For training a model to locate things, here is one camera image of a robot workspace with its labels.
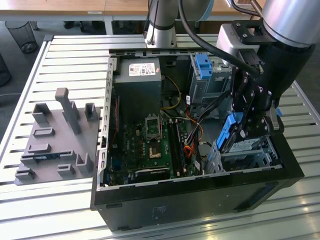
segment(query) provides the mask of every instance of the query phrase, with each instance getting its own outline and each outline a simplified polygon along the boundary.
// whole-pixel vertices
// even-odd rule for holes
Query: motherboard
[[[144,122],[124,125],[122,144],[118,145],[122,149],[120,154],[111,157],[107,184],[114,186],[193,176],[194,165],[183,151],[187,136],[184,120],[163,120],[154,114],[146,117]]]

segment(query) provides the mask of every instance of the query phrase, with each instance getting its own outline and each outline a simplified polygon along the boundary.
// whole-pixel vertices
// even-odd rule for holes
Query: white label
[[[129,65],[129,76],[150,76],[156,75],[154,63],[133,63]]]
[[[88,11],[88,14],[102,14],[102,11]]]
[[[35,160],[37,160],[37,159],[47,159],[47,157],[46,156],[35,156],[34,159]]]
[[[257,141],[259,141],[259,138],[248,139],[248,140],[236,142],[231,147],[229,153],[250,151],[252,149],[252,145],[254,143],[256,143]]]
[[[200,163],[198,161],[194,162],[194,166],[200,171]]]
[[[190,105],[190,96],[189,95],[187,95],[186,97],[185,97],[185,99],[186,99],[186,104],[188,104],[188,105]]]

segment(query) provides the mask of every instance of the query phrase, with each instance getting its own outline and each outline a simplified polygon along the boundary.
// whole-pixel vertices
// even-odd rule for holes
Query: blue plastic latch
[[[207,54],[196,54],[195,64],[199,70],[201,79],[210,79],[213,73],[212,62]]]
[[[226,118],[224,126],[221,130],[221,133],[220,133],[218,139],[216,140],[216,145],[219,150],[220,150],[222,144],[224,143],[224,141],[230,137],[230,132],[229,132],[230,127],[235,123],[239,124],[241,122],[243,116],[244,116],[243,112],[233,112]]]
[[[283,116],[283,113],[281,112],[280,108],[277,108],[275,110],[276,114],[279,116],[279,117],[282,117]]]

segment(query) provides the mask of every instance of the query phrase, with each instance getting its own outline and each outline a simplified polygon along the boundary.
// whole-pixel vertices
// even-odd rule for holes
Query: yellow wire
[[[174,108],[176,108],[177,106],[179,106],[179,104],[180,104],[180,102],[181,102],[181,92],[180,92],[179,87],[177,86],[177,84],[176,84],[170,77],[168,77],[168,76],[165,76],[165,77],[166,77],[167,79],[169,79],[169,80],[173,83],[173,85],[176,87],[176,89],[178,90],[178,92],[179,92],[179,99],[178,99],[178,102],[177,102],[175,105],[173,105],[173,106],[160,107],[161,110],[174,109]]]

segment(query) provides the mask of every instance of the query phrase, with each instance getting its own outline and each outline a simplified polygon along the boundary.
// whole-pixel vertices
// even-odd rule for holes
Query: slatted metal surface
[[[213,44],[216,40],[214,35],[203,38]],[[178,42],[179,47],[196,47],[187,36],[179,36]],[[50,109],[60,109],[55,90],[67,87],[77,107],[94,102],[103,111],[108,49],[143,47],[141,36],[127,35],[55,36],[43,44],[0,145],[0,239],[319,238],[320,120],[297,85],[284,93],[280,109],[284,135],[305,178],[254,210],[112,233],[100,215],[89,210],[91,178],[14,185],[35,104],[46,102]]]

